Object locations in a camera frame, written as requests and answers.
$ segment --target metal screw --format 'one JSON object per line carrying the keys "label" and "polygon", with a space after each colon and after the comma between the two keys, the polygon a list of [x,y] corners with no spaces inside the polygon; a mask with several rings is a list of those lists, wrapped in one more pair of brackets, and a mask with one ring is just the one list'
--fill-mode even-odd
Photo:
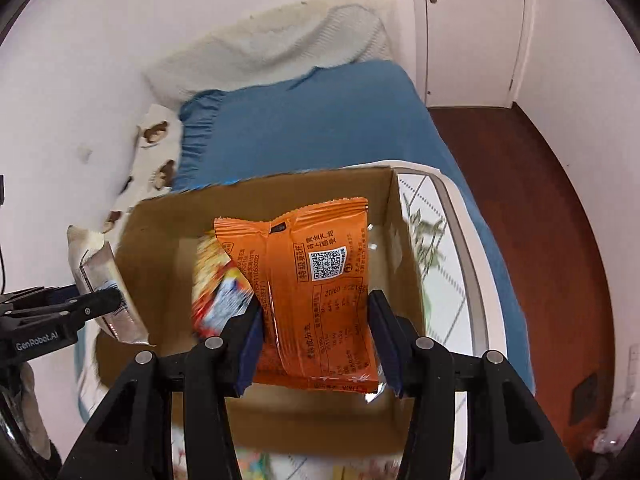
{"label": "metal screw", "polygon": [[490,363],[494,365],[499,365],[502,361],[504,361],[504,355],[502,355],[497,350],[489,350],[486,353],[486,358]]}
{"label": "metal screw", "polygon": [[153,354],[149,350],[143,350],[136,355],[136,362],[139,365],[146,365],[153,358]]}
{"label": "metal screw", "polygon": [[223,342],[224,341],[222,341],[221,337],[215,335],[213,337],[207,338],[207,340],[204,342],[204,346],[206,346],[210,350],[215,350],[216,348],[220,348]]}
{"label": "metal screw", "polygon": [[415,340],[415,345],[423,350],[431,350],[433,348],[433,339],[430,337],[419,337]]}

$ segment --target qr code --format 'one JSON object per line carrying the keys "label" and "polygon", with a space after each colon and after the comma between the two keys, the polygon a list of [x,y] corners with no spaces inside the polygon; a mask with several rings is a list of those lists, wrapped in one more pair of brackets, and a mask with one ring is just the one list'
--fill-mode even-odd
{"label": "qr code", "polygon": [[347,259],[347,247],[338,247],[329,251],[309,253],[311,263],[311,279],[327,280],[340,276],[344,270],[344,261]]}

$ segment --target blue bed sheet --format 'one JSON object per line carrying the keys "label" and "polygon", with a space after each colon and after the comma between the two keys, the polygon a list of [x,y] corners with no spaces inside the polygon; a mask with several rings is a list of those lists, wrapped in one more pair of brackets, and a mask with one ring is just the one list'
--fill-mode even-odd
{"label": "blue bed sheet", "polygon": [[204,91],[182,106],[180,120],[174,190],[384,159],[439,168],[462,192],[494,274],[510,362],[533,391],[527,326],[500,250],[402,68],[376,60],[268,86]]}

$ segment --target white blanket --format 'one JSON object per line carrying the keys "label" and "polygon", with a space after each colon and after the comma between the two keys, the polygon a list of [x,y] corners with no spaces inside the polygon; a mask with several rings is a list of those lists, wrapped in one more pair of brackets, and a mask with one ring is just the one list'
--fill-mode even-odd
{"label": "white blanket", "polygon": [[394,0],[309,0],[220,28],[145,71],[169,108],[209,89],[232,91],[296,78],[313,67],[393,59]]}

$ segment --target plastic bag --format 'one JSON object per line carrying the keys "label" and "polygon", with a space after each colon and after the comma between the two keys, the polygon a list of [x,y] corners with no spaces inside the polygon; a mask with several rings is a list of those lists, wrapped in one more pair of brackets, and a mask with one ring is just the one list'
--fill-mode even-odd
{"label": "plastic bag", "polygon": [[123,343],[148,344],[149,334],[133,304],[104,234],[70,225],[66,230],[69,267],[80,294],[117,288],[120,307],[96,319],[100,328]]}
{"label": "plastic bag", "polygon": [[214,229],[264,311],[254,380],[375,392],[366,310],[367,200],[309,205],[271,222],[217,218]]}

